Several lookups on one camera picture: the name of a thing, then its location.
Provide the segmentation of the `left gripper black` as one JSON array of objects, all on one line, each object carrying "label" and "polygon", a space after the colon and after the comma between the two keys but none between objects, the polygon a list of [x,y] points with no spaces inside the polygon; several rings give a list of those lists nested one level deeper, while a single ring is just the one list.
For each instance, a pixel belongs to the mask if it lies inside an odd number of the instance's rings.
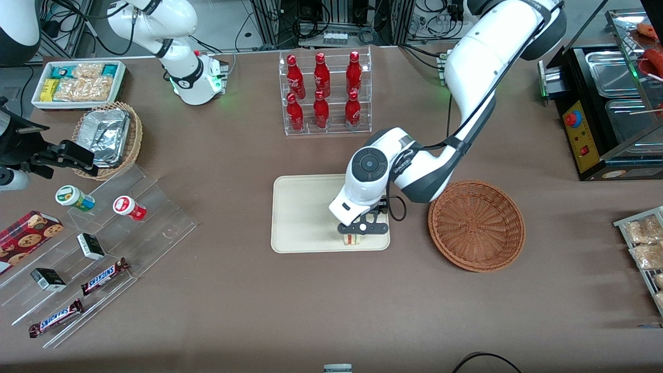
[{"label": "left gripper black", "polygon": [[[389,232],[389,224],[386,222],[378,222],[382,216],[388,216],[389,208],[387,201],[378,201],[365,214],[361,215],[358,220],[365,222],[365,235],[384,235]],[[362,235],[362,223],[353,222],[349,226],[340,223],[338,225],[338,232],[341,235]]]}]

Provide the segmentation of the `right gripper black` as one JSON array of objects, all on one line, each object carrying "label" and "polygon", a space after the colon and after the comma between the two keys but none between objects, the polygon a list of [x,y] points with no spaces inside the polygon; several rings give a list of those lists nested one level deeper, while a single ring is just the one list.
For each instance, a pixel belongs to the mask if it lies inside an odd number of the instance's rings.
[{"label": "right gripper black", "polygon": [[43,179],[52,179],[55,167],[74,168],[96,177],[99,168],[93,163],[94,153],[73,141],[59,144],[46,142],[40,132],[48,128],[12,113],[1,101],[2,136],[1,164],[14,167],[21,164],[25,173],[33,173]]}]

